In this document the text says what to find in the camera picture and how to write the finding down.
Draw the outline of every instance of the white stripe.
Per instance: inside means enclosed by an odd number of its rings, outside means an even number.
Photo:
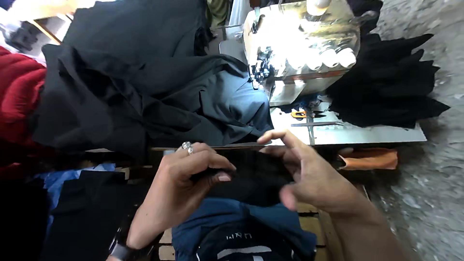
[[[235,248],[235,249],[224,249],[218,253],[218,259],[221,259],[227,255],[233,253],[263,253],[263,252],[271,252],[271,249],[265,246],[257,246],[257,247],[250,247],[250,248]]]

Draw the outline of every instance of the ring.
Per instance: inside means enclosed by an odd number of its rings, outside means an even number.
[[[192,144],[189,141],[186,141],[186,142],[182,143],[182,148],[184,150],[187,150],[189,155],[193,154],[193,147],[192,147]]]

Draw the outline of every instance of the wristwatch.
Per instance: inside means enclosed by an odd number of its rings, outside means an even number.
[[[139,205],[134,205],[132,211],[127,214],[118,228],[115,237],[110,245],[110,255],[121,261],[136,261],[142,257],[150,255],[153,247],[158,243],[164,233],[158,235],[148,246],[142,249],[133,249],[126,245],[127,236],[129,234],[130,225],[134,219],[135,213]]]

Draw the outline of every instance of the red fabric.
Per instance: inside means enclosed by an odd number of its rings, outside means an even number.
[[[24,159],[40,148],[31,140],[26,118],[37,106],[45,73],[46,68],[34,59],[10,53],[0,46],[0,144],[3,144],[0,152],[2,155],[14,155],[14,158],[0,160],[0,178],[4,178],[3,174],[7,172],[11,176],[11,172],[19,170],[20,158]]]

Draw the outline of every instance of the sewing machine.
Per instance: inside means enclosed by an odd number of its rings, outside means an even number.
[[[253,87],[271,106],[325,90],[355,63],[360,25],[376,12],[355,17],[346,0],[307,0],[255,8],[243,24]]]

